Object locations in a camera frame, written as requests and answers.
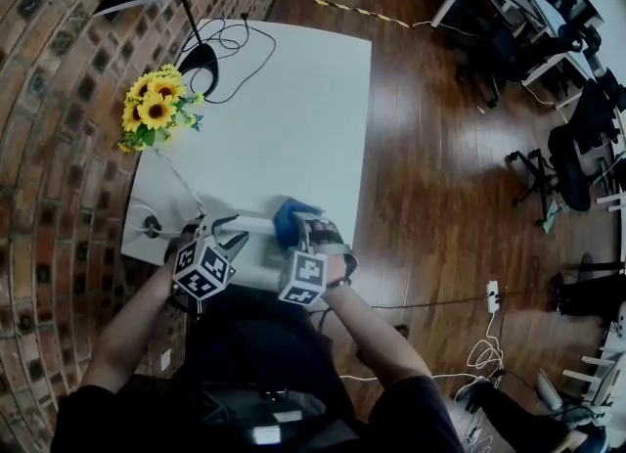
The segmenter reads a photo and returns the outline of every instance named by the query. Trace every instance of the yellow and black tape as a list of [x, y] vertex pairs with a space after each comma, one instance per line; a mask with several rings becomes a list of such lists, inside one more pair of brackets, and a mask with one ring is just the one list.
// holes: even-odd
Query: yellow and black tape
[[351, 8], [349, 6], [345, 6], [344, 4], [330, 3], [327, 1], [320, 1], [320, 0], [315, 0], [315, 2], [319, 4], [320, 6], [331, 6], [332, 8], [339, 8], [340, 10], [354, 11], [356, 13], [360, 13], [361, 15], [367, 15], [368, 17], [374, 17], [375, 19], [383, 20], [384, 22], [397, 23], [398, 25], [401, 25], [405, 28], [413, 28], [408, 23], [405, 23], [396, 19], [391, 19], [390, 17], [386, 17], [385, 15], [381, 15], [379, 13], [362, 10], [361, 8]]

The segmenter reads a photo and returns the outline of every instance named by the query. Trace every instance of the sunflower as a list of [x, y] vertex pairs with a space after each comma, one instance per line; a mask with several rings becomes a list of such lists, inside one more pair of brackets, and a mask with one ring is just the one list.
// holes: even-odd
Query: sunflower
[[175, 80], [176, 84], [180, 84], [183, 80], [183, 74], [181, 74], [178, 71], [178, 68], [176, 68], [172, 64], [165, 64], [163, 67], [160, 68], [157, 74], [162, 77], [169, 77], [170, 79]]
[[180, 82], [171, 77], [156, 77], [150, 82], [148, 88], [151, 93], [170, 98], [172, 102], [178, 102], [180, 97], [187, 92], [185, 86], [181, 86]]
[[171, 97], [163, 97], [160, 93], [148, 93], [144, 102], [137, 108], [142, 122], [149, 129], [164, 127], [176, 113]]
[[148, 85], [155, 77], [153, 72], [142, 75], [137, 79], [137, 82], [133, 84], [133, 87], [130, 88], [128, 93], [126, 93], [126, 100], [142, 100], [144, 95], [148, 93]]
[[137, 131], [141, 126], [141, 116], [139, 115], [139, 102], [127, 102], [124, 105], [124, 114], [121, 117], [121, 127], [124, 131]]

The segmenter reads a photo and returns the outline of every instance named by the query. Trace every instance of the bracelet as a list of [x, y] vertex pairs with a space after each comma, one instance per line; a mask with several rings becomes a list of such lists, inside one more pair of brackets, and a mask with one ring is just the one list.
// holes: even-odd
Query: bracelet
[[337, 279], [336, 281], [332, 281], [326, 285], [327, 290], [332, 290], [334, 288], [338, 288], [339, 286], [348, 285], [352, 286], [352, 281], [349, 277], [344, 277], [343, 279]]

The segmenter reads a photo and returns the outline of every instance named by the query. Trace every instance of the artificial sunflower bouquet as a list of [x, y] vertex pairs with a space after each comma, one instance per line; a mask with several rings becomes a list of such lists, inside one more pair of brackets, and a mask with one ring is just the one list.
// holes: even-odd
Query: artificial sunflower bouquet
[[124, 152], [143, 151], [155, 140], [168, 142], [178, 127], [200, 131], [201, 115], [187, 112], [190, 105], [201, 104], [202, 93], [186, 96], [182, 74], [172, 64], [142, 75], [124, 100], [121, 126], [124, 136], [117, 145]]

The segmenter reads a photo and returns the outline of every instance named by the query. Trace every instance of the wooden floor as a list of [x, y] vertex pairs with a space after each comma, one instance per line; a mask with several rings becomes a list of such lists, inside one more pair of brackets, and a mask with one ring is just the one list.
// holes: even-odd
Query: wooden floor
[[[430, 20], [442, 0], [329, 1], [415, 23]], [[477, 296], [488, 281], [497, 280], [501, 290], [525, 292], [506, 301], [504, 324], [505, 309], [493, 323], [492, 333], [502, 330], [506, 368], [534, 382], [541, 366], [557, 386], [565, 384], [559, 376], [563, 368], [584, 371], [579, 358], [597, 350], [600, 323], [547, 312], [546, 282], [585, 251], [595, 260], [615, 259], [617, 217], [593, 210], [561, 214], [546, 235], [535, 225], [537, 196], [512, 207], [528, 176], [504, 161], [515, 150], [547, 149], [548, 133], [562, 123], [560, 115], [515, 83], [497, 109], [485, 107], [469, 84], [455, 81], [455, 56], [446, 45], [454, 32], [446, 28], [425, 24], [409, 30], [312, 0], [276, 0], [269, 21], [373, 43], [354, 288], [371, 304], [397, 305]], [[550, 98], [540, 83], [532, 88]], [[435, 374], [466, 372], [468, 353], [484, 337], [490, 319], [484, 301], [380, 314], [410, 326], [411, 344]], [[340, 371], [368, 376], [332, 315], [325, 332], [335, 339]], [[450, 394], [467, 379], [439, 382]], [[346, 385], [360, 418], [367, 419], [379, 385]], [[536, 397], [513, 377], [503, 379], [502, 389], [528, 409], [536, 408]], [[494, 451], [507, 450], [500, 445]]]

